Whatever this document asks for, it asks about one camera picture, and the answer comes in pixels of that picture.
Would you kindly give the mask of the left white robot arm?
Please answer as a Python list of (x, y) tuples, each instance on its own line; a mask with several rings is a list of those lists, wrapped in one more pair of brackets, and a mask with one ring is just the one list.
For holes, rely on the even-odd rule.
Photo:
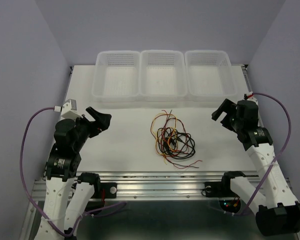
[(100, 177), (84, 172), (77, 177), (80, 151), (88, 139), (110, 126), (112, 116), (88, 107), (88, 120), (65, 104), (55, 125), (55, 143), (46, 165), (46, 195), (37, 240), (76, 239), (80, 220), (91, 197), (101, 193)]

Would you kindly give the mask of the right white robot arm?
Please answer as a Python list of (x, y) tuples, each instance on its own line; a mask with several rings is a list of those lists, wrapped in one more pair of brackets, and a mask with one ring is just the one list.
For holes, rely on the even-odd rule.
[(251, 211), (256, 225), (264, 236), (300, 232), (300, 201), (290, 189), (277, 162), (273, 139), (269, 131), (259, 125), (259, 106), (247, 96), (236, 103), (225, 99), (211, 118), (216, 121), (225, 113), (221, 125), (237, 135), (250, 157), (258, 176), (254, 187), (241, 171), (228, 171), (220, 182), (225, 195), (236, 194), (245, 208), (242, 216)]

